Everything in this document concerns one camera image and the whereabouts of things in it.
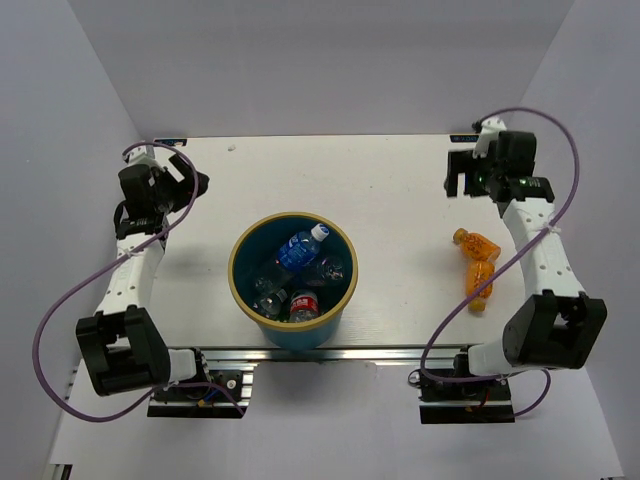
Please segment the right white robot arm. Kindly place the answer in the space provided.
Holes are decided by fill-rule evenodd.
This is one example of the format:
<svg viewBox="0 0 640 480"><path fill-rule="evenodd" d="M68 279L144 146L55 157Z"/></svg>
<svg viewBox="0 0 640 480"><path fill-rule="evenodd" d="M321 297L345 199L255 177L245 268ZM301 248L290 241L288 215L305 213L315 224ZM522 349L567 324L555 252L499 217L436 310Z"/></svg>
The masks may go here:
<svg viewBox="0 0 640 480"><path fill-rule="evenodd" d="M520 255L525 301L501 337L471 346L468 364L451 374L453 390L472 399L488 376L534 368L580 369L604 325L607 308L576 278L560 234L550 182L533 174L534 134L482 128L471 150L448 155L445 190L457 194L460 179L470 197L487 196L497 206Z"/></svg>

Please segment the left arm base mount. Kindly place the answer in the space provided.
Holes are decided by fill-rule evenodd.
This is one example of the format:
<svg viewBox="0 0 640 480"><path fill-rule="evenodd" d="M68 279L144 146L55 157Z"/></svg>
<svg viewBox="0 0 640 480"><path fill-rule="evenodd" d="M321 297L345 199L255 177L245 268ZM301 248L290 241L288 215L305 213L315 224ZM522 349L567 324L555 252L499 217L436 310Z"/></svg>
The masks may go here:
<svg viewBox="0 0 640 480"><path fill-rule="evenodd" d="M240 360L208 359L208 379L224 392L211 386L173 387L155 393L149 400L149 418L171 419L240 419L252 395L256 363Z"/></svg>

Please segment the green plastic bottle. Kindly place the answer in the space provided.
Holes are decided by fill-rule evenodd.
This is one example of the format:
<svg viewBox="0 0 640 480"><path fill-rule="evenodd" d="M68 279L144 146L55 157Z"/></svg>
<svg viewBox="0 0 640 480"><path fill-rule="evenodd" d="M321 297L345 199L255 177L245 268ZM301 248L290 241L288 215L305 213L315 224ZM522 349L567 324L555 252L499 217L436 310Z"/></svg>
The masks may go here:
<svg viewBox="0 0 640 480"><path fill-rule="evenodd" d="M288 312L281 312L276 318L276 321L281 322L281 323L289 323L289 313Z"/></svg>

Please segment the red label water bottle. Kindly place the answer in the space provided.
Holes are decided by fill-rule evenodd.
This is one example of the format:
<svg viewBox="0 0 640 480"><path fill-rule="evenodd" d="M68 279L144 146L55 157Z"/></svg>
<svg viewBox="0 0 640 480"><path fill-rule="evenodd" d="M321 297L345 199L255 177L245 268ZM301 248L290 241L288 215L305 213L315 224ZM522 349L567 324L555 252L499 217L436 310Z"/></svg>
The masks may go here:
<svg viewBox="0 0 640 480"><path fill-rule="evenodd" d="M318 316L319 302L313 291L298 290L293 293L289 308L290 323L303 323L314 320Z"/></svg>

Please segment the blue label bottle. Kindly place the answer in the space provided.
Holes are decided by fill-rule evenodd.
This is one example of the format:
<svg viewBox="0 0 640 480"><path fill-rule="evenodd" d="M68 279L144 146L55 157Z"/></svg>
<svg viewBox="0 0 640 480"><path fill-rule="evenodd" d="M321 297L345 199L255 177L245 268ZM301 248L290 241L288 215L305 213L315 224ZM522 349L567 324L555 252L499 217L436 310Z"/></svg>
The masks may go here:
<svg viewBox="0 0 640 480"><path fill-rule="evenodd" d="M316 258L329 235L329 228L322 223L294 234L258 269L253 281L257 292L271 294L285 286Z"/></svg>
<svg viewBox="0 0 640 480"><path fill-rule="evenodd" d="M310 287L337 286L344 279L343 260L335 255L316 258L300 272L301 282Z"/></svg>

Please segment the small pepsi label bottle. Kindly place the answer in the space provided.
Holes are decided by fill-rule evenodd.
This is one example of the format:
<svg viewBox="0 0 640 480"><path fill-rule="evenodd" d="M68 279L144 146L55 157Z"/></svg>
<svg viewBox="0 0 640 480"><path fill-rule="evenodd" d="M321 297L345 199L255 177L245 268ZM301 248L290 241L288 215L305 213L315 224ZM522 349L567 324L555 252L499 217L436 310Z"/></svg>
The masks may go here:
<svg viewBox="0 0 640 480"><path fill-rule="evenodd" d="M276 292L258 296L252 304L252 309L264 318L275 320L287 299L288 292L282 288Z"/></svg>

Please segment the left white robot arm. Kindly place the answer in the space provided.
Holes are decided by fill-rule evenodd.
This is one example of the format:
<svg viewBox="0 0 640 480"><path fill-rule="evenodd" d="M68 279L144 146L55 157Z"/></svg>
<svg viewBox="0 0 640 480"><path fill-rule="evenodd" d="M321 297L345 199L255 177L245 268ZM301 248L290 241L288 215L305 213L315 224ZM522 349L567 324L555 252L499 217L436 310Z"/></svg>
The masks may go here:
<svg viewBox="0 0 640 480"><path fill-rule="evenodd" d="M152 148L137 147L126 154L118 174L124 195L114 212L119 263L95 313L76 324L76 339L100 396L177 384L188 398L199 399L211 387L201 351L168 348L149 313L168 216L204 194L209 181L179 154L169 161L180 179L156 161Z"/></svg>

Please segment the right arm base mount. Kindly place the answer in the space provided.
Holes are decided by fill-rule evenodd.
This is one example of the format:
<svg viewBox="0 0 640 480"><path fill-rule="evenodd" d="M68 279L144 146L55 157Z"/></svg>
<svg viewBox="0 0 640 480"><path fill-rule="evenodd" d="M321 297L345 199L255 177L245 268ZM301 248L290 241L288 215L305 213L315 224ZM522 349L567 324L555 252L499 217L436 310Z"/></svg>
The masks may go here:
<svg viewBox="0 0 640 480"><path fill-rule="evenodd" d="M443 383L411 371L408 384L419 390L422 425L506 424L515 422L506 380Z"/></svg>

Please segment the orange plastic bottle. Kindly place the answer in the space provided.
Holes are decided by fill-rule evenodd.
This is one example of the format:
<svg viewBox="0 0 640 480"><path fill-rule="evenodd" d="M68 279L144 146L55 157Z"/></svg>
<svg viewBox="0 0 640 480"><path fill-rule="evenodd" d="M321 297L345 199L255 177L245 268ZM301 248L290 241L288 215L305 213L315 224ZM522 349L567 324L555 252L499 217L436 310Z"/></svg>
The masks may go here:
<svg viewBox="0 0 640 480"><path fill-rule="evenodd" d="M453 243L468 261L465 294L469 297L495 273L495 262L501 254L501 248L485 236L464 228L454 232Z"/></svg>

